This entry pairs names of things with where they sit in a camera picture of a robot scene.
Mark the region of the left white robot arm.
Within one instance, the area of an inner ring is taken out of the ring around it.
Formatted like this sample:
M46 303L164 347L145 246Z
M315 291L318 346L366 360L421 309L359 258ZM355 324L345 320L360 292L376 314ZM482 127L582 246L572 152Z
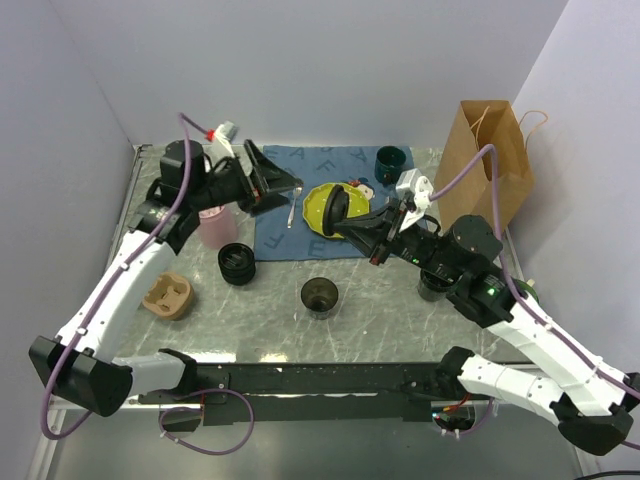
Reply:
M197 230L200 212L235 203L257 215L286 204L287 192L301 185L252 141L243 148L239 156L225 147L213 162L197 141L166 146L160 174L99 284L54 338L39 336L29 349L47 396L108 417L132 395L164 390L185 402L197 393L193 358L171 349L129 358L117 351L143 298Z

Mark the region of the black coffee cup lid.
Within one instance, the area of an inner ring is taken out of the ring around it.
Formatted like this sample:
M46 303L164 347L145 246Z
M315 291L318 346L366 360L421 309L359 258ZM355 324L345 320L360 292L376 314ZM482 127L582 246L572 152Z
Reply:
M322 233L325 237L333 237L341 232L347 220L350 197L341 184L332 187L323 211Z

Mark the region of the dark transparent coffee cup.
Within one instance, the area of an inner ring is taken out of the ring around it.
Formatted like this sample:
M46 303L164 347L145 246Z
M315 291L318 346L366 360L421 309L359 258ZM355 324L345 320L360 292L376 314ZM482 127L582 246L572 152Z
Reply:
M300 298L312 318L326 320L338 303L339 290L330 279L315 277L302 286Z

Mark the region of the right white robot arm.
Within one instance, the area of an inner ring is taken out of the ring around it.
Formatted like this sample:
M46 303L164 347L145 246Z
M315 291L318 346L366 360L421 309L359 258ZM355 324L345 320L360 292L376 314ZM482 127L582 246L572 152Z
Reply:
M419 267L462 316L542 372L536 376L453 347L436 368L439 391L452 399L484 395L531 411L592 455L626 444L639 404L639 375L612 368L579 346L494 264L502 243L483 217L464 215L438 234L418 225L402 230L408 215L397 201L357 217L348 217L343 206L328 206L322 229L341 235L373 265L395 255Z

